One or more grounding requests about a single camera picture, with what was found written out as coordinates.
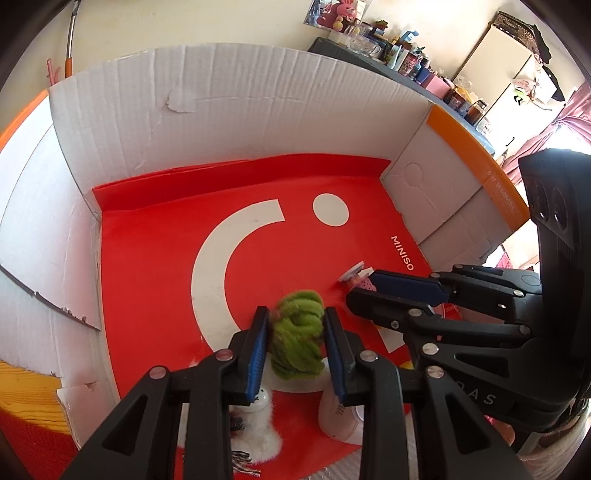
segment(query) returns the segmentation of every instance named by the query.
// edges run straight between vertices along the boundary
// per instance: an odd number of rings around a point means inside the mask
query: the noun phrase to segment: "green yarn ball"
[[[322,317],[324,304],[315,291],[301,290],[277,304],[272,324],[271,366],[283,380],[309,380],[324,370]]]

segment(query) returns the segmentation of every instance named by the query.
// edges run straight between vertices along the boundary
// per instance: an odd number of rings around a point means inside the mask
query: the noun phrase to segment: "pink curtain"
[[[574,92],[556,120],[548,125],[540,135],[530,138],[517,153],[505,159],[501,167],[513,183],[519,183],[521,180],[518,160],[542,150],[550,137],[562,126],[570,128],[591,144],[591,88],[589,84],[582,84],[579,90]]]

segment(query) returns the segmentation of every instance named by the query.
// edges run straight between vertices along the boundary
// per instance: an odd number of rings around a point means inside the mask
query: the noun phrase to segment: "pink plush toy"
[[[357,14],[354,1],[355,0],[340,0],[340,3],[331,5],[330,9],[322,12],[321,16],[316,20],[316,23],[323,27],[333,28],[334,23],[337,21],[337,17],[354,18]]]

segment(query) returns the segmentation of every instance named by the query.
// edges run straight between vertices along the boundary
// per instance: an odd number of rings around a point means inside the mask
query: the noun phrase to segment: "gray table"
[[[404,85],[405,87],[414,90],[417,93],[420,93],[425,98],[430,100],[431,102],[435,103],[435,105],[439,105],[442,107],[446,112],[448,112],[453,118],[455,118],[459,124],[461,124],[466,130],[470,132],[470,134],[476,138],[479,143],[486,148],[487,152],[491,155],[494,155],[495,149],[491,145],[491,143],[486,139],[484,135],[482,135],[479,131],[476,130],[473,126],[471,126],[464,118],[457,113],[454,109],[450,108],[450,106],[443,102],[439,97],[436,97],[431,92],[428,92],[423,87],[421,87],[418,83],[413,82],[408,77],[404,75],[400,75],[395,70],[389,69],[386,65],[382,65],[375,60],[366,57],[365,55],[361,55],[359,53],[355,53],[354,51],[349,50],[348,48],[339,45],[331,40],[326,38],[318,37],[314,40],[312,46],[308,49],[311,53],[317,53],[320,55],[324,55],[325,57],[331,57],[333,59],[346,61],[347,63],[352,63],[353,65],[357,65],[366,70],[370,70],[374,73],[380,74],[384,77],[389,78],[397,83]]]

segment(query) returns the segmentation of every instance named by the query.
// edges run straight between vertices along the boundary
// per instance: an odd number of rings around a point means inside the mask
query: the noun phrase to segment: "yellow wood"
[[[70,434],[56,390],[56,377],[36,374],[0,362],[0,408],[35,425]]]

